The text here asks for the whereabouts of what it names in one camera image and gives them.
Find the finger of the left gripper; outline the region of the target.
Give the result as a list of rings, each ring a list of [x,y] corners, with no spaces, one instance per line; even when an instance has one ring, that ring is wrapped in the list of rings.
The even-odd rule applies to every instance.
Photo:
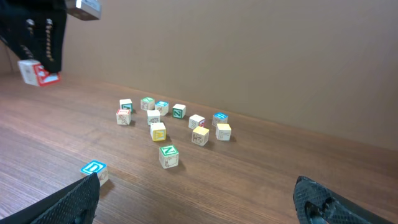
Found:
[[[46,19],[45,28],[45,62],[43,66],[50,73],[62,70],[62,50],[66,28],[66,17]]]
[[[38,18],[10,18],[8,21],[8,46],[20,60],[41,61],[34,29],[40,24]]]

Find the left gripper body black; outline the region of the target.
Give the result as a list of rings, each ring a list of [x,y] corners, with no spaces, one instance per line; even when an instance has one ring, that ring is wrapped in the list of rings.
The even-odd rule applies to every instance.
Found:
[[[51,20],[57,45],[63,44],[67,21],[64,0],[1,0],[1,40],[7,45],[24,43],[20,36],[26,28],[44,29]]]

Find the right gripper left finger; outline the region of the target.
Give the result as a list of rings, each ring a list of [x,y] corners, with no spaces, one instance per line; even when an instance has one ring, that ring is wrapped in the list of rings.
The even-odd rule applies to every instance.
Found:
[[[99,199],[100,181],[94,172],[1,219],[1,224],[92,224]]]

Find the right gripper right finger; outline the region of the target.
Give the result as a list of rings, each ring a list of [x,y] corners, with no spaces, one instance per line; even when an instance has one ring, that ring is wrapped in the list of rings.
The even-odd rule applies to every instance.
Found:
[[[300,224],[392,224],[306,177],[298,177],[293,201]]]

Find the blue D block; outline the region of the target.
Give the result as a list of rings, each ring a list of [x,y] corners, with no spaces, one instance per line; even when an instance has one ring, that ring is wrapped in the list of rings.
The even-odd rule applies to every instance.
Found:
[[[80,172],[82,176],[96,173],[101,187],[109,180],[108,166],[100,161],[90,161],[80,169]]]

